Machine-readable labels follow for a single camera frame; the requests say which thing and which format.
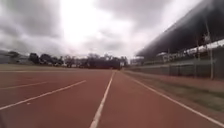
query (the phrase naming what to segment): grass field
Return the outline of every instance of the grass field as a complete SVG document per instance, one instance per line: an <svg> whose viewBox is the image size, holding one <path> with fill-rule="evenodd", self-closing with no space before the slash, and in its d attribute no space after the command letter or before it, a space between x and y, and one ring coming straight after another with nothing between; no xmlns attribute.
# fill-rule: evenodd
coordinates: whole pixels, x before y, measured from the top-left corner
<svg viewBox="0 0 224 128"><path fill-rule="evenodd" d="M206 108L224 113L224 92L216 92L208 89L186 86L183 84L168 83L162 80L139 76L136 74L129 75L150 83L150 85L160 88L175 96L185 98Z"/></svg>

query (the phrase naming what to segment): tree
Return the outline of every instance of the tree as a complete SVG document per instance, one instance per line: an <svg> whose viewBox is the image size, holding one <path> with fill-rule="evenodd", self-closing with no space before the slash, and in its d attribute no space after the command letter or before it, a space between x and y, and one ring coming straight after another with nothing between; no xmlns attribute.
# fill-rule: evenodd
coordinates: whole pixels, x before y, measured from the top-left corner
<svg viewBox="0 0 224 128"><path fill-rule="evenodd" d="M42 63L42 64L52 64L53 62L52 62L52 57L50 56L50 55L48 55L48 54L42 54L41 56L40 56L40 62Z"/></svg>
<svg viewBox="0 0 224 128"><path fill-rule="evenodd" d="M16 60L16 59L18 59L18 57L20 56L20 54L19 54L18 52L10 51L10 52L8 52L8 55L9 55L9 57L11 58L11 61L12 61L13 63L18 62L18 60Z"/></svg>
<svg viewBox="0 0 224 128"><path fill-rule="evenodd" d="M128 66L128 59L126 56L122 56L120 60L121 60L121 63L124 65L124 67Z"/></svg>
<svg viewBox="0 0 224 128"><path fill-rule="evenodd" d="M10 51L10 52L8 52L8 55L9 55L10 58L12 58L12 59L19 57L19 53L18 53L18 52L15 52L15 51Z"/></svg>
<svg viewBox="0 0 224 128"><path fill-rule="evenodd" d="M39 64L39 56L36 53L30 53L29 60L32 61L34 64Z"/></svg>

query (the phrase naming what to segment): track lane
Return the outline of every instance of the track lane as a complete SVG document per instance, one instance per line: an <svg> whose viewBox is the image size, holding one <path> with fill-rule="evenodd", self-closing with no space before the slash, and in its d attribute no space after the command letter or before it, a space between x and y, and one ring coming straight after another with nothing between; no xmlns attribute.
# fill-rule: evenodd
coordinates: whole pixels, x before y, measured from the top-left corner
<svg viewBox="0 0 224 128"><path fill-rule="evenodd" d="M2 122L7 128L89 128L111 73L102 70L80 74L86 83L3 110Z"/></svg>
<svg viewBox="0 0 224 128"><path fill-rule="evenodd" d="M221 128L116 73L99 128Z"/></svg>

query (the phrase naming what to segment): cloud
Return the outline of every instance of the cloud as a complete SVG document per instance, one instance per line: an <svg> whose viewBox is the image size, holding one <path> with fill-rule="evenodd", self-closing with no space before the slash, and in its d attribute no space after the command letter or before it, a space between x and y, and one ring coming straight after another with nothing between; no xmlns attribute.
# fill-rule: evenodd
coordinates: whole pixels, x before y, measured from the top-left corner
<svg viewBox="0 0 224 128"><path fill-rule="evenodd" d="M57 0L1 0L5 15L31 35L57 34Z"/></svg>
<svg viewBox="0 0 224 128"><path fill-rule="evenodd" d="M134 21L137 29L143 29L153 27L161 21L168 3L170 0L98 0L97 5L119 19Z"/></svg>
<svg viewBox="0 0 224 128"><path fill-rule="evenodd" d="M98 52L105 54L106 52L114 54L124 47L121 37L109 30L102 30L97 35L89 38L83 43L83 47L89 52Z"/></svg>
<svg viewBox="0 0 224 128"><path fill-rule="evenodd" d="M59 55L58 0L0 0L1 49Z"/></svg>

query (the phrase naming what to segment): running track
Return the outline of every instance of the running track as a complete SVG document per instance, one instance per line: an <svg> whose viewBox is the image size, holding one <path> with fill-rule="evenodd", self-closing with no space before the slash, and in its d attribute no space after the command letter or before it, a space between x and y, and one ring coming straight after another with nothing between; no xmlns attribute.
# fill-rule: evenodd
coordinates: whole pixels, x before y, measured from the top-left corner
<svg viewBox="0 0 224 128"><path fill-rule="evenodd" d="M0 71L0 128L223 128L112 70Z"/></svg>

